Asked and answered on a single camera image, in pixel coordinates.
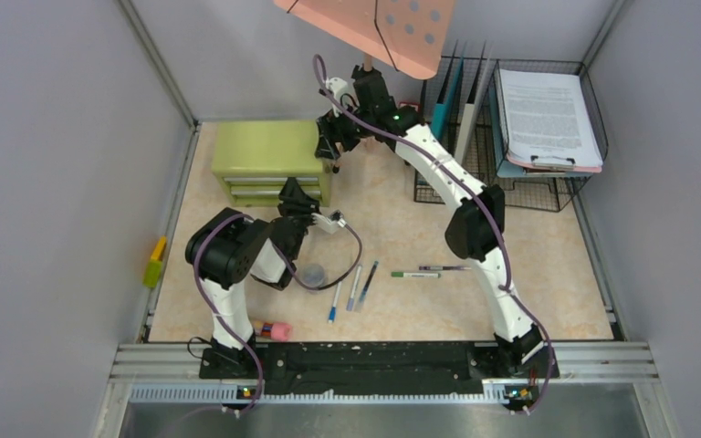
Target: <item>green drawer cabinet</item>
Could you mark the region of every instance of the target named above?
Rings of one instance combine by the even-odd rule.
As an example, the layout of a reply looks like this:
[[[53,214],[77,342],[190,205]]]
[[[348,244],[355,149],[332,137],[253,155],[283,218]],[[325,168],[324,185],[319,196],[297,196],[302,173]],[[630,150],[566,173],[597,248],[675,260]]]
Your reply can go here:
[[[289,176],[310,197],[328,206],[331,171],[313,156],[319,131],[314,120],[219,123],[211,172],[238,207],[277,205]]]

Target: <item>pink object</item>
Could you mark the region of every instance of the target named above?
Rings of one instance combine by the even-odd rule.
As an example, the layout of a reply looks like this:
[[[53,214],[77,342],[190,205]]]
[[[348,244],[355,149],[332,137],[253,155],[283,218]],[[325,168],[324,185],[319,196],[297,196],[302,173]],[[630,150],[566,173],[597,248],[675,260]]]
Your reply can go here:
[[[291,325],[285,322],[274,322],[270,330],[270,338],[278,342],[286,342],[291,336]]]
[[[285,322],[266,322],[251,319],[254,333],[262,338],[270,338],[278,342],[286,342],[291,336],[291,326]]]
[[[455,0],[274,1],[293,16],[416,79],[436,74],[455,5]]]

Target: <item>marker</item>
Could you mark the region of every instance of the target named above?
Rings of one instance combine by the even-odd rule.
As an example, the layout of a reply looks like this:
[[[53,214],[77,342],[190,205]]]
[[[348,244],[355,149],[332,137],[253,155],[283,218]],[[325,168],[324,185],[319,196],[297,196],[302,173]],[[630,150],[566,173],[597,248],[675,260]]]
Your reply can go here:
[[[418,266],[419,271],[468,271],[469,266]]]
[[[375,260],[374,265],[372,265],[372,270],[370,271],[370,276],[367,277],[367,282],[364,283],[364,289],[361,290],[361,296],[359,297],[359,305],[356,310],[361,312],[361,305],[364,304],[364,299],[367,297],[367,291],[370,290],[370,283],[372,282],[372,277],[374,272],[377,270],[378,261]]]
[[[391,276],[396,276],[399,278],[439,278],[442,274],[438,272],[402,272],[393,271]]]
[[[356,267],[356,277],[353,278],[353,289],[350,290],[350,297],[348,297],[348,306],[345,307],[345,310],[347,311],[352,311],[353,310],[353,299],[356,297],[356,287],[359,286],[359,277],[361,276],[361,265],[358,265]]]
[[[334,322],[334,317],[337,315],[337,300],[340,298],[340,289],[342,288],[342,282],[337,284],[337,288],[334,289],[334,300],[331,302],[331,310],[329,311],[329,322],[330,324]]]

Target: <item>gray wall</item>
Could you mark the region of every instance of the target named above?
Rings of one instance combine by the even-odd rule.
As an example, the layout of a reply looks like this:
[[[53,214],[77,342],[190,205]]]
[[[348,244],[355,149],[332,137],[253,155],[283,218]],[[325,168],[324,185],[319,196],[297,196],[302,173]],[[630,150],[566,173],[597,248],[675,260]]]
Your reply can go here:
[[[633,2],[591,69],[612,149],[584,189],[623,322],[701,436],[701,2]]]
[[[0,437],[91,434],[187,141],[115,2],[0,0]]]
[[[350,79],[361,52],[276,7],[272,0],[134,0],[168,67],[200,119],[314,118],[327,110],[310,65]],[[457,0],[448,34],[478,56],[582,60],[613,0]],[[397,99],[420,83],[381,68]]]

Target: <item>metal rail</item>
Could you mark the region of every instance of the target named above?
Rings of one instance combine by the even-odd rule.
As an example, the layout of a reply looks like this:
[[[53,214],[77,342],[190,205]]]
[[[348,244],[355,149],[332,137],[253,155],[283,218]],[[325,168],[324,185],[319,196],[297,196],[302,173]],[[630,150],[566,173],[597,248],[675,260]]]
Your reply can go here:
[[[493,342],[477,342],[493,346]],[[658,383],[659,375],[645,342],[555,342],[560,378],[552,384]],[[190,349],[202,355],[203,345]],[[111,367],[111,382],[186,383],[204,382],[198,377],[200,360],[186,345],[149,343],[121,345]],[[483,383],[525,384],[522,379],[484,379]]]

